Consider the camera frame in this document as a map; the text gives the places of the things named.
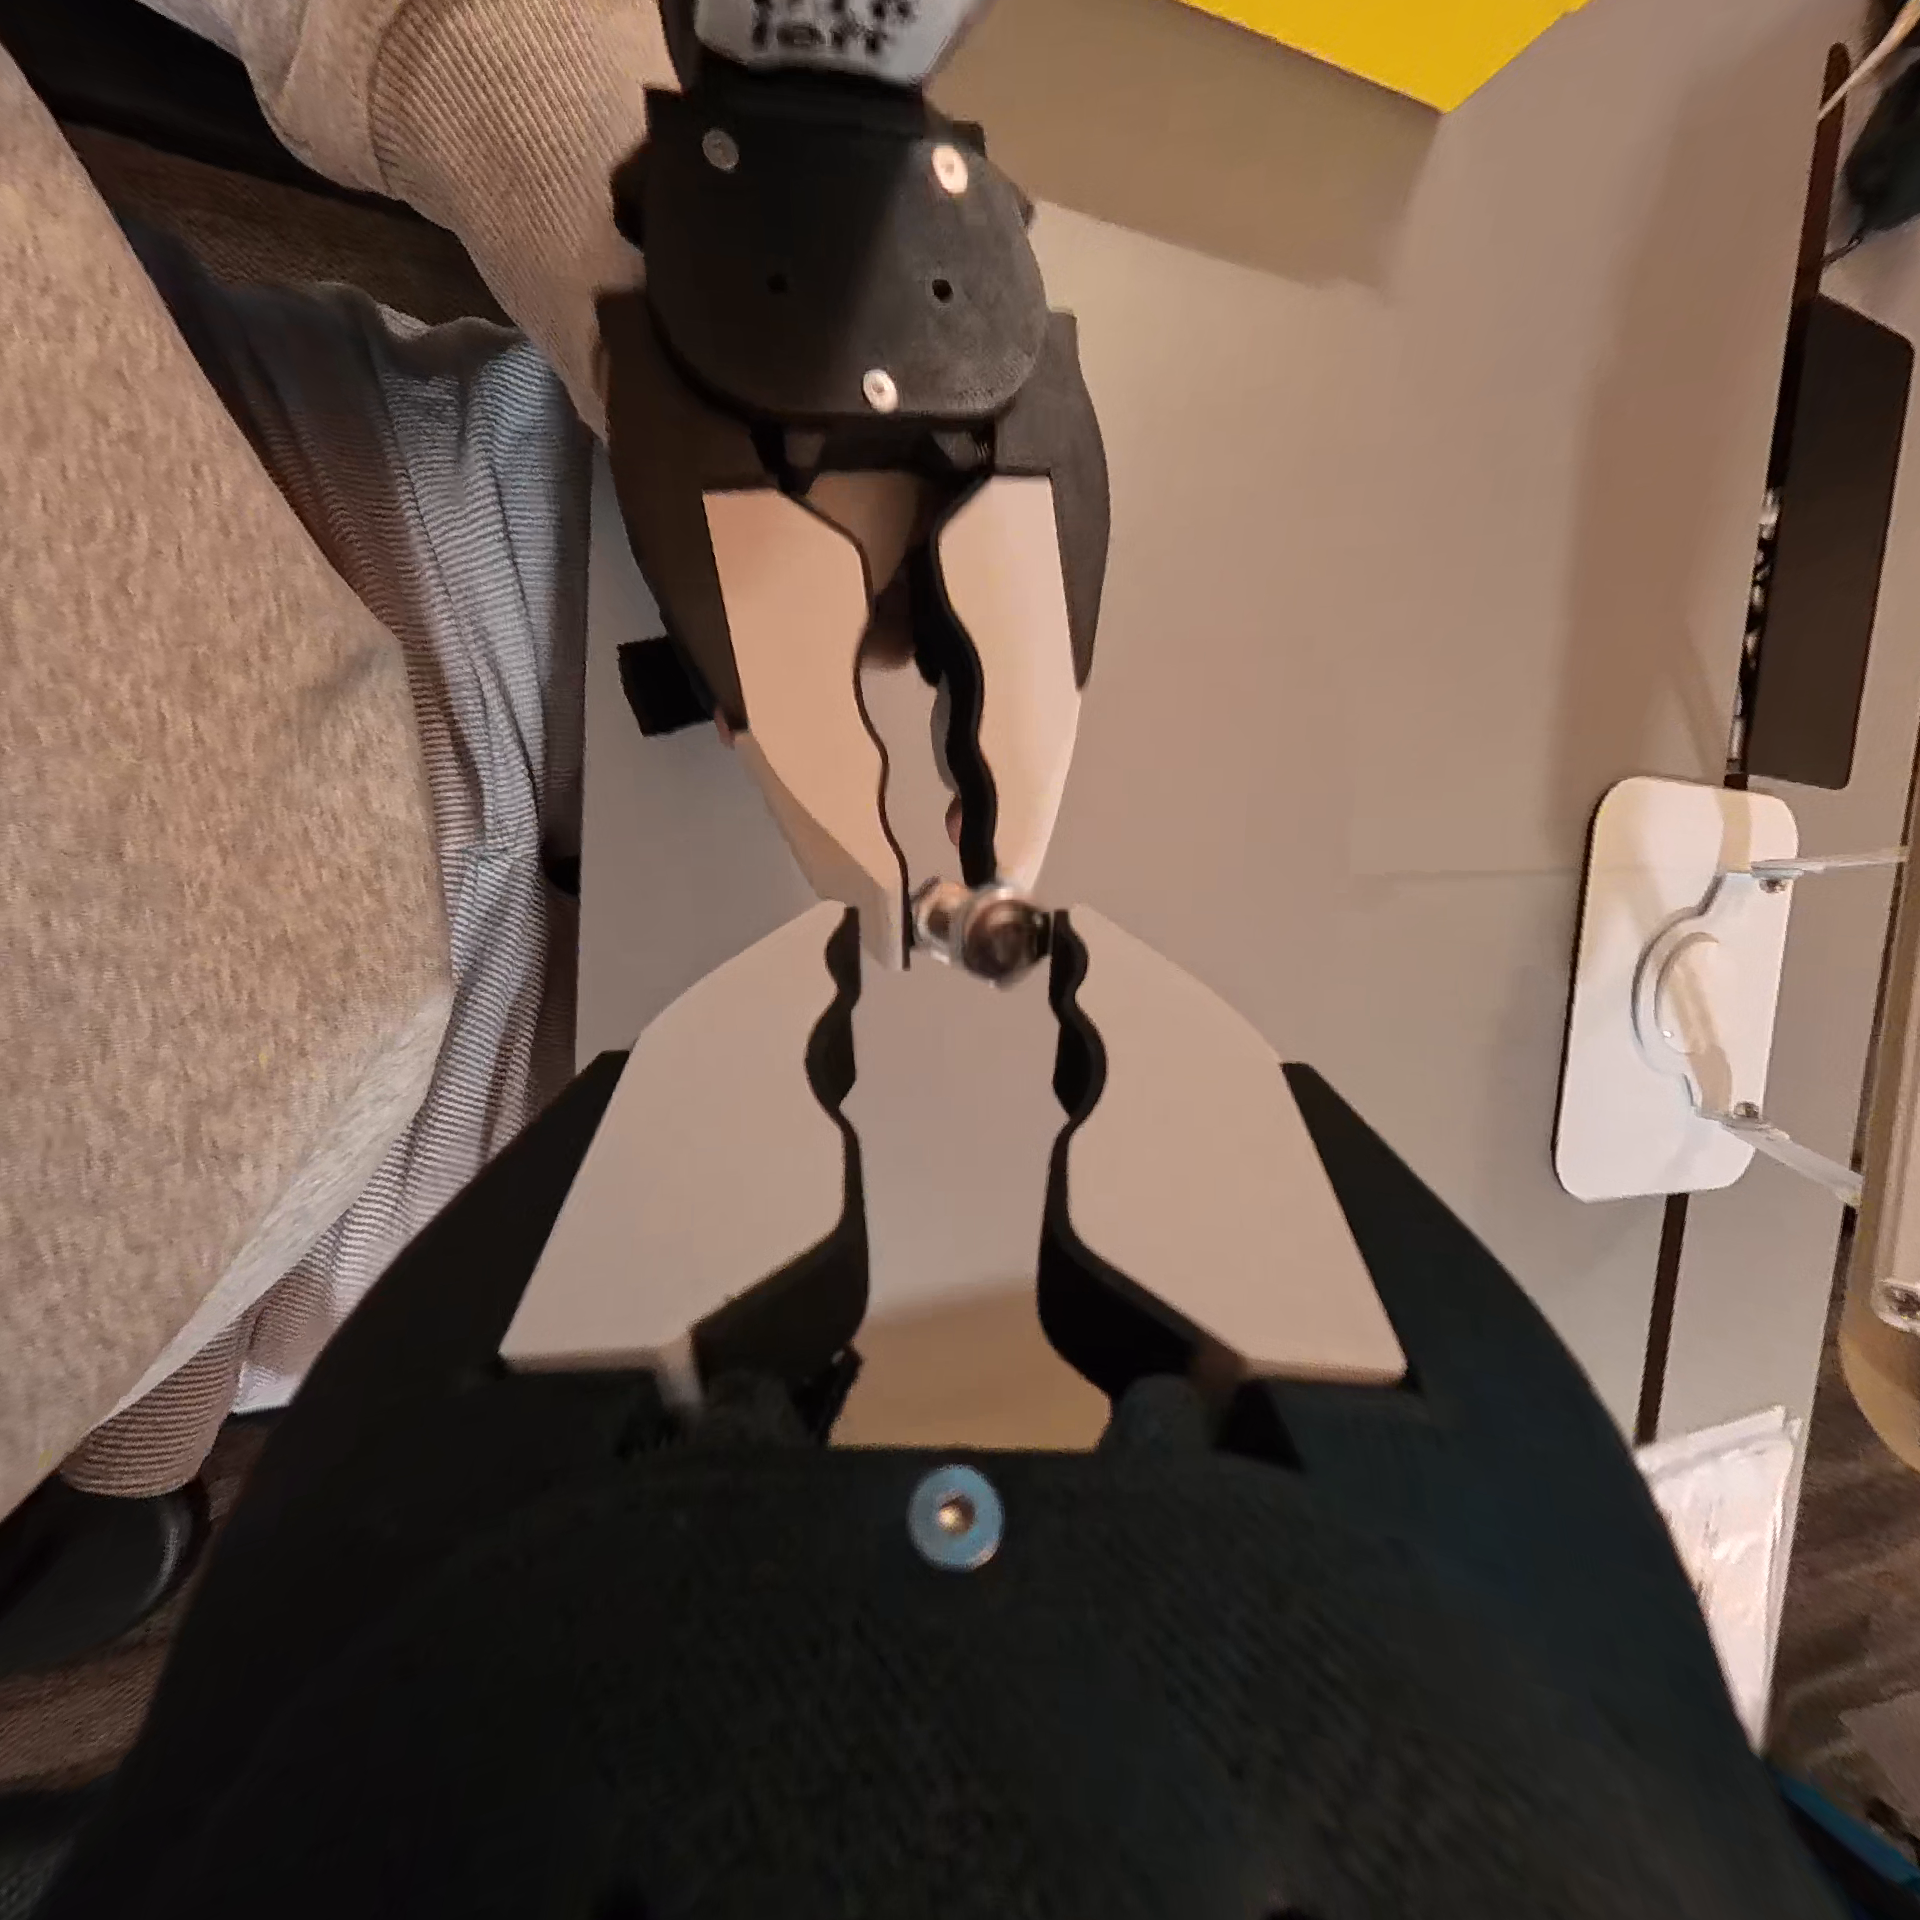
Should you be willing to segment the document stand with white base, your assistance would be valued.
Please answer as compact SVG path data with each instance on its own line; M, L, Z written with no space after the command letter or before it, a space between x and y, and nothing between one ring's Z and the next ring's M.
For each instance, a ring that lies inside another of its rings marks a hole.
M1551 1301L1638 1445L1779 1413L1803 1453L1851 1259L1915 1285L1915 829L1840 811L1641 775L1591 816Z

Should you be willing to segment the person's striped shirt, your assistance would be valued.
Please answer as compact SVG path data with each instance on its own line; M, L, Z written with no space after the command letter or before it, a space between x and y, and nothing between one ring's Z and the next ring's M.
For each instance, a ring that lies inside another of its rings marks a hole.
M128 227L201 368L399 643L436 818L452 998L415 1117L313 1247L164 1387L283 1406L381 1271L572 1075L590 438L515 326L342 283L220 278Z

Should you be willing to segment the steel bolt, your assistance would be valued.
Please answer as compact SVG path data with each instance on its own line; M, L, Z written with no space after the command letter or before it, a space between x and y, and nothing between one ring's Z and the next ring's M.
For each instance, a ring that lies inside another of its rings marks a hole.
M977 887L995 887L1012 883L997 879L985 883ZM956 956L956 935L959 931L959 918L967 904L967 898L974 888L959 879L931 879L915 894L912 901L912 927L915 927L915 944L931 952L932 957L942 959L951 970L963 972Z

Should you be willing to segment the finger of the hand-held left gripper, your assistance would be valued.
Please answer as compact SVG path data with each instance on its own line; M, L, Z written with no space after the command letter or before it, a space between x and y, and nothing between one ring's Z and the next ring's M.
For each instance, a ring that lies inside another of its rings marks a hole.
M963 876L1033 894L1083 701L1052 482L995 476L959 500L932 538L931 597L931 740L963 810Z
M860 690L872 590L856 539L776 490L704 495L747 763L812 892L852 907L869 957L907 966L905 856Z

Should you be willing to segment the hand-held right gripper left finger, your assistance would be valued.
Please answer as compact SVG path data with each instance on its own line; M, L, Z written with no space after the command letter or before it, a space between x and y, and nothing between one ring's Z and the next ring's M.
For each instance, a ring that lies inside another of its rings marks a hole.
M808 1387L870 1291L852 1090L856 911L813 904L648 1021L499 1344L519 1374Z

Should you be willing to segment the clear plastic bag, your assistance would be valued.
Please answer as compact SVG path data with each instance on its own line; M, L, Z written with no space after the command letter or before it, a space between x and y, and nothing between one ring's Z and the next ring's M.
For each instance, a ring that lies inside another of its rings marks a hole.
M1633 1448L1734 1693L1769 1683L1800 1430L1769 1406Z

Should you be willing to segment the yellow plastic bin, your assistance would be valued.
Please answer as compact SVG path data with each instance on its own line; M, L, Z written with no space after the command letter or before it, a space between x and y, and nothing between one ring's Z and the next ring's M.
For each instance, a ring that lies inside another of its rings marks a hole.
M1436 111L1451 111L1582 3L1189 3Z

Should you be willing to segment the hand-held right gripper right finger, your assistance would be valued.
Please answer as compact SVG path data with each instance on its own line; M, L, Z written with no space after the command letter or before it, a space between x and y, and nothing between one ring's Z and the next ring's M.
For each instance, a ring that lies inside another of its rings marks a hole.
M1278 1051L1111 918L1053 918L1063 1128L1039 1323L1093 1384L1397 1384L1407 1362Z

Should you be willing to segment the person's left forearm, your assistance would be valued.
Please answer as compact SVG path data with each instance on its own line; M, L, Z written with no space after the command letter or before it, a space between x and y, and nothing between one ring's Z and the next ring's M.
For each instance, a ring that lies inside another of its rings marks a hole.
M651 3L230 3L214 7L278 140L325 179L451 230L607 432L599 302L640 288L612 175L671 88Z

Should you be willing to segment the grey desk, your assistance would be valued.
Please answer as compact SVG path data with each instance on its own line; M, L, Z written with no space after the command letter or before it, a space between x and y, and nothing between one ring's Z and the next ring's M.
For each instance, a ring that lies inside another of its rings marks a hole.
M1632 1424L1664 1205L1549 1166L1591 810L1703 779L1859 4L1577 4L1447 111L1183 4L995 4L1112 541L1044 885L1319 1070Z

